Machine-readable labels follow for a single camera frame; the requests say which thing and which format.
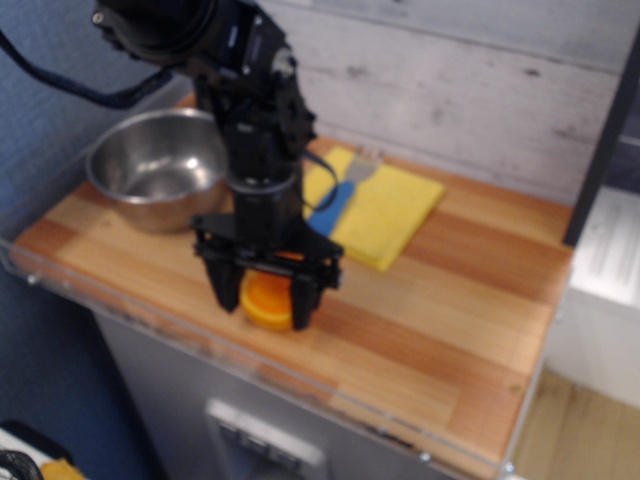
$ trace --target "blue handle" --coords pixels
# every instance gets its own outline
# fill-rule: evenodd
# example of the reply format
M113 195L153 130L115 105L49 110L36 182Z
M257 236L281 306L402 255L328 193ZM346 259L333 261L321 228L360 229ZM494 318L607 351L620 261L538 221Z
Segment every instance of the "blue handle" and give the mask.
M326 237L328 237L333 231L344 207L347 205L349 199L353 195L353 192L356 190L355 184L349 181L340 182L335 188L336 196L333 202L331 202L331 205L329 205L325 210L313 212L307 221L311 228ZM329 192L318 205L325 204L330 195L331 192Z

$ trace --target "wooden floor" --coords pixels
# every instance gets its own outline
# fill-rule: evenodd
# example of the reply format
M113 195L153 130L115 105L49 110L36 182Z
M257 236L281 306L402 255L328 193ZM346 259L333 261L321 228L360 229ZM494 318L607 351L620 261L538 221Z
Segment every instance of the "wooden floor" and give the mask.
M545 371L513 463L527 480L640 479L640 410Z

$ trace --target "yellow object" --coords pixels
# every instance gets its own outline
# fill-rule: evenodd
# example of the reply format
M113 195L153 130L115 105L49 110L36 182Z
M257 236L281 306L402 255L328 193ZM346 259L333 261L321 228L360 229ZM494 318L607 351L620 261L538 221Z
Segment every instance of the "yellow object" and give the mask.
M44 480L84 480L84 475L64 458L44 463L40 472Z
M334 147L325 160L344 178L353 152ZM307 203L317 205L333 187L333 179L315 167L305 177ZM381 165L356 191L338 220L331 239L341 244L348 256L380 271L387 270L402 253L416 230L444 194L438 182ZM311 209L307 207L308 217Z
M249 270L240 285L240 305L249 319L270 330L291 330L291 279Z

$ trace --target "clear plastic edge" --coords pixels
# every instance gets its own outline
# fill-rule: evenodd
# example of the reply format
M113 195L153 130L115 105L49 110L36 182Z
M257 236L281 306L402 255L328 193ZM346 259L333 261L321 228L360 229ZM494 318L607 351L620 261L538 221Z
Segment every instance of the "clear plastic edge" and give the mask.
M471 470L484 471L486 475L482 477L485 478L497 478L504 469L503 462L484 458L433 432L338 392L167 312L129 298L112 287L99 284L2 238L0 261L8 273L26 280L31 286L44 288L94 313L115 317L137 329L159 335L243 378L276 388L329 416L337 416L352 427L364 429L398 447L400 451L454 476L461 475L464 478L466 468L458 472L457 464L460 462L446 460L453 457L460 457L462 464L473 464ZM332 403L348 404L348 408L341 411L339 407L327 406L322 400L327 396L338 399Z

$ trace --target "wooden countertop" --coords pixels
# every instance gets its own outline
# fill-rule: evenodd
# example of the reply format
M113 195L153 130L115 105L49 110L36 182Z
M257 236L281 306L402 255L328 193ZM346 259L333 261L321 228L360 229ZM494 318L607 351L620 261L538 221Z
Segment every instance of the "wooden countertop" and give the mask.
M334 143L319 139L313 149ZM572 250L561 239L571 212L388 162L442 182L445 197L388 272L345 259L343 287L327 291L303 332L265 331L239 309L224 313L192 253L193 232L136 231L88 184L16 241L50 266L14 260L85 303L106 304L489 478L504 460L568 276Z

